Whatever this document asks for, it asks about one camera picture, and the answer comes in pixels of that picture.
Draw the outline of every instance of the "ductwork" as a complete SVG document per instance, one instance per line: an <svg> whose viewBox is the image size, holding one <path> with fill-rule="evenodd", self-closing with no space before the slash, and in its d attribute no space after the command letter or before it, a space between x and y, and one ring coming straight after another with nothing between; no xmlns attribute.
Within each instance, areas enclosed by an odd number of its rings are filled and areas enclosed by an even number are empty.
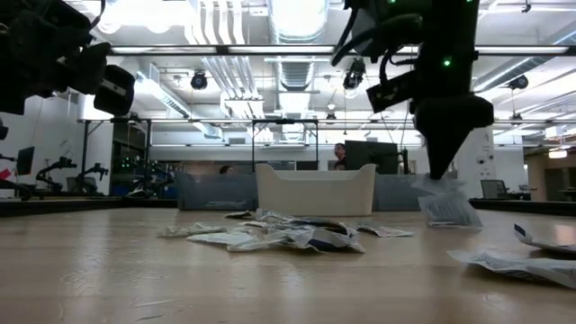
<svg viewBox="0 0 576 324"><path fill-rule="evenodd" d="M267 0L270 33L275 44L320 43L326 29L329 0ZM310 94L303 94L314 76L313 63L280 62L276 66L278 90L299 92L279 94L278 103L284 113L298 113L308 109ZM283 127L287 140L300 140L303 134L294 134Z"/></svg>
<svg viewBox="0 0 576 324"><path fill-rule="evenodd" d="M324 35L329 0L267 0L270 32L275 44L315 44ZM277 63L282 87L304 91L314 74L313 63Z"/></svg>
<svg viewBox="0 0 576 324"><path fill-rule="evenodd" d="M576 45L576 21L570 23L551 37L542 42L544 45ZM484 92L496 86L522 76L526 72L537 68L554 57L513 58L506 64L493 69L490 73L479 77L474 83L474 92Z"/></svg>

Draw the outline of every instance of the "ceiling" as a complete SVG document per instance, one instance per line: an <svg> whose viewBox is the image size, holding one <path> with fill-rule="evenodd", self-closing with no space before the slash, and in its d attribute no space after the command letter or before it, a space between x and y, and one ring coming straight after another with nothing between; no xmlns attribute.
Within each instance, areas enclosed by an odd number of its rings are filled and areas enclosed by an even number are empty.
<svg viewBox="0 0 576 324"><path fill-rule="evenodd" d="M93 18L99 9L99 1L69 1L76 9ZM550 45L548 41L558 31L571 28L576 31L576 0L539 0L532 2L532 10L529 13L521 13L526 6L524 0L482 0L481 13L479 15L476 43L482 45ZM189 45L185 37L186 13L190 8L189 0L139 0L141 12L140 20L161 21L162 16L168 15L168 20L174 25L163 33L154 33L147 26L137 25L136 18L128 17L125 13L120 16L121 21L134 21L131 25L123 25L117 32L104 33L95 30L95 36L103 41L109 41L113 45L160 45L179 44ZM214 30L218 35L218 1L214 1L216 11L214 15ZM266 0L241 1L243 8L242 32L247 44L260 45L271 44L269 17L267 16ZM328 20L324 35L320 41L322 44L334 45L338 42L341 32L349 16L349 11L340 10L342 1L330 1ZM233 33L232 12L229 12L229 34ZM202 23L205 22L205 10L202 9ZM499 68L513 58L505 57L481 57L473 65L473 77L480 78L489 74L495 68ZM365 95L365 89L379 82L379 64L369 64L366 59L366 76L364 82L356 90L356 95L347 94L342 87L343 76L350 65L351 58L344 59L337 67L329 63L317 63L314 72L313 83L307 90L312 92L308 112L311 115L323 119L328 110L328 104L336 106L335 111L341 118L370 118L373 113ZM160 71L160 83L167 87L177 96L177 99L188 105L195 116L204 118L225 118L221 109L221 90L218 88L210 73L208 86L204 90L195 91L190 87L191 77L197 69L206 69L201 58L198 57L138 57L124 58L124 64L136 61L137 67L143 69L154 64ZM250 67L257 86L258 93L264 100L264 113L279 113L281 107L278 104L278 85L276 82L275 65L266 63L263 57L250 57ZM389 76L397 76L409 67L388 66ZM559 95L564 95L576 90L576 59L554 58L543 65L525 73L529 80L529 87L525 90L512 93L506 88L493 88L480 95L492 100L495 104L496 117L507 119L513 110L546 103ZM576 112L576 96L574 100L552 105L545 110L533 113L525 119L549 119L555 116L570 116L566 112ZM405 103L388 109L384 116L391 119L403 119L406 115ZM153 95L137 92L133 110L143 117L166 118L172 116L167 108ZM528 127L529 130L538 130L541 127Z"/></svg>

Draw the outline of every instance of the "camera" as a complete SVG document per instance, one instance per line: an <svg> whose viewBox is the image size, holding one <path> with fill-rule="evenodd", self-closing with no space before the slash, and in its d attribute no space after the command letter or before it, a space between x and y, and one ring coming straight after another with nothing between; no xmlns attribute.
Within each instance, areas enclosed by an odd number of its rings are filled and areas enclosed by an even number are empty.
<svg viewBox="0 0 576 324"><path fill-rule="evenodd" d="M104 11L106 0L101 0ZM0 112L24 114L26 98L52 97L69 88L95 95L94 107L125 115L134 98L134 76L107 66L112 45L91 45L99 17L87 17L61 0L4 0L0 4Z"/></svg>
<svg viewBox="0 0 576 324"><path fill-rule="evenodd" d="M361 58L354 58L352 65L346 72L344 77L344 84L342 85L346 90L354 90L360 86L363 81L362 76L366 73L366 64Z"/></svg>
<svg viewBox="0 0 576 324"><path fill-rule="evenodd" d="M190 86L194 90L204 90L206 86L208 86L208 80L205 76L205 71L194 71L194 76L192 77L192 81L190 82Z"/></svg>
<svg viewBox="0 0 576 324"><path fill-rule="evenodd" d="M492 104L470 91L480 0L346 0L350 19L332 56L350 50L380 65L380 84L366 93L375 113L410 100L414 127L426 140L430 177L442 177L474 128L494 122ZM352 38L346 42L348 35ZM393 61L405 46L416 57ZM389 79L386 65L411 65Z"/></svg>

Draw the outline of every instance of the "security camera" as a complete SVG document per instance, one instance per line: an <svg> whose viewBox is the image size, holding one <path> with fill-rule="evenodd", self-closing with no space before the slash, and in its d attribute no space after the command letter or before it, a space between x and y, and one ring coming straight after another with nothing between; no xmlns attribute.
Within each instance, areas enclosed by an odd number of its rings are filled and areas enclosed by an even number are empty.
<svg viewBox="0 0 576 324"><path fill-rule="evenodd" d="M203 90L208 86L208 80L206 80L205 71L194 71L194 76L192 77L192 82L190 86L194 90Z"/></svg>
<svg viewBox="0 0 576 324"><path fill-rule="evenodd" d="M363 81L362 76L366 73L366 64L361 58L355 58L352 65L346 72L342 86L346 90L354 90L360 86Z"/></svg>
<svg viewBox="0 0 576 324"><path fill-rule="evenodd" d="M519 76L519 77L515 78L514 80L510 81L508 83L508 87L512 90L526 89L528 87L528 78L525 76Z"/></svg>

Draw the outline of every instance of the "wooden table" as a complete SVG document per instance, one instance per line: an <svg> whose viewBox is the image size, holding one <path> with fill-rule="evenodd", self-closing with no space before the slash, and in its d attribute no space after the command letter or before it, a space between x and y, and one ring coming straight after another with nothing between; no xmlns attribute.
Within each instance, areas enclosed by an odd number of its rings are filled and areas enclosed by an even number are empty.
<svg viewBox="0 0 576 324"><path fill-rule="evenodd" d="M481 211L482 232L428 229L419 213L374 218L414 238L362 234L367 252L229 253L156 238L218 212L131 209L0 220L0 322L576 323L576 292L467 267L448 249L541 256L512 224L574 237L576 219Z"/></svg>

